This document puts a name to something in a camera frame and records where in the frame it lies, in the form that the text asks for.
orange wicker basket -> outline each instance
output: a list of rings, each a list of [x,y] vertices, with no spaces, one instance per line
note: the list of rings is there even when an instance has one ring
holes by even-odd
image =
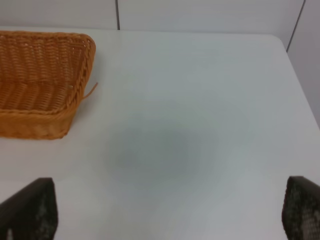
[[[0,31],[0,136],[65,136],[92,70],[85,34]]]

